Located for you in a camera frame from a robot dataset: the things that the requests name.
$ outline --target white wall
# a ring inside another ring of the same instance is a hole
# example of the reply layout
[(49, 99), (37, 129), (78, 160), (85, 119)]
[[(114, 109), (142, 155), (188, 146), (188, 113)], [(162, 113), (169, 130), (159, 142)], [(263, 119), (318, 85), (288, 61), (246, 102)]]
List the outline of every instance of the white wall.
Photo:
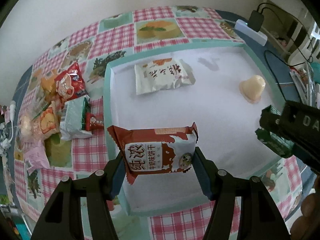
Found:
[(0, 104), (9, 104), (22, 74), (57, 41), (121, 12), (197, 5), (246, 18), (262, 0), (19, 0), (0, 29)]

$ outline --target green snack package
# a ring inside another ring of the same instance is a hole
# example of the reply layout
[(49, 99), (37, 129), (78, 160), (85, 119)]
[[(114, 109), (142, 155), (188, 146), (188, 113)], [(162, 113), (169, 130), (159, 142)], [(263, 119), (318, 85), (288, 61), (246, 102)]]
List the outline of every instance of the green snack package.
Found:
[[(268, 111), (278, 115), (281, 114), (273, 106), (268, 106), (262, 111)], [(263, 128), (258, 128), (255, 133), (259, 141), (261, 141), (265, 146), (267, 146), (270, 150), (272, 150), (280, 157), (289, 158), (293, 155), (292, 148), (294, 146), (294, 143), (292, 141), (279, 137), (275, 133), (269, 132)]]
[(62, 110), (60, 121), (61, 140), (69, 141), (73, 138), (89, 138), (91, 131), (85, 130), (85, 114), (90, 112), (89, 96), (69, 100)]

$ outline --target tablecloth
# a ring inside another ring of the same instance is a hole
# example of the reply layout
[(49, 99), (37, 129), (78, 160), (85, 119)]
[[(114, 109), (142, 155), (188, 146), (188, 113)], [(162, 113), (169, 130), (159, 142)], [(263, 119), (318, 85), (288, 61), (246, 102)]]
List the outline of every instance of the tablecloth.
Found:
[[(173, 25), (180, 31), (174, 32), (172, 36), (168, 34), (164, 39), (145, 38), (138, 34), (141, 28), (154, 22), (161, 22), (161, 26)], [(109, 61), (119, 58), (119, 55), (125, 57), (164, 46), (216, 40), (244, 42), (211, 8), (156, 7), (119, 14), (95, 22), (59, 41), (36, 60), (19, 110), (19, 118), (30, 109), (41, 77), (49, 78), (52, 70), (61, 72), (74, 61), (78, 61), (86, 81), (92, 113), (103, 115), (103, 78)], [(104, 168), (109, 160), (104, 130), (93, 131), (92, 138), (73, 139), (71, 142), (62, 141), (59, 135), (55, 135), (46, 140), (45, 146), (51, 168), (28, 174), (23, 162), (23, 153), (32, 147), (32, 143), (22, 145), (17, 136), (14, 144), (16, 193), (23, 211), (35, 221), (62, 176), (68, 175), (72, 179), (88, 176), (93, 171)], [(286, 217), (299, 202), (302, 191), (296, 158), (293, 156), (282, 159), (273, 167), (262, 171), (259, 176), (267, 181), (265, 185), (270, 192), (275, 191), (277, 184), (285, 188), (286, 192), (274, 193), (273, 198), (277, 198), (277, 206), (282, 216)], [(85, 201), (82, 204), (85, 212)], [(213, 206), (213, 202), (208, 202), (189, 210), (145, 218), (148, 223), (148, 236), (156, 240), (202, 239)], [(231, 239), (236, 237), (239, 215), (240, 199), (235, 204)], [(117, 233), (122, 239), (127, 237), (124, 231), (123, 227), (118, 227)], [(86, 227), (84, 233), (87, 239), (91, 239), (90, 230)]]

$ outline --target power strip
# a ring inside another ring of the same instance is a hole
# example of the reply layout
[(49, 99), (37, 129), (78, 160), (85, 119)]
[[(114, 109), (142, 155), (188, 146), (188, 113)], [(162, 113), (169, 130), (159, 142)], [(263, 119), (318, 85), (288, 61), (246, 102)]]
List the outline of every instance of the power strip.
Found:
[(235, 29), (246, 34), (250, 38), (254, 39), (257, 43), (264, 46), (267, 43), (268, 37), (261, 31), (256, 32), (253, 29), (249, 28), (247, 23), (243, 20), (237, 20)]

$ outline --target yellow snack package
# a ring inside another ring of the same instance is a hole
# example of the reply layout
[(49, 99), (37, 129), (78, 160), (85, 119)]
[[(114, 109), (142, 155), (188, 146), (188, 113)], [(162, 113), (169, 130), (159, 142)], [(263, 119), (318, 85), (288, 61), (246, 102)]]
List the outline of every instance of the yellow snack package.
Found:
[(54, 101), (51, 102), (48, 108), (44, 110), (40, 116), (33, 120), (32, 130), (33, 136), (42, 141), (60, 131)]
[(57, 77), (57, 70), (53, 69), (46, 76), (41, 78), (41, 86), (45, 93), (45, 100), (51, 102), (53, 97), (57, 94), (57, 86), (54, 79)]

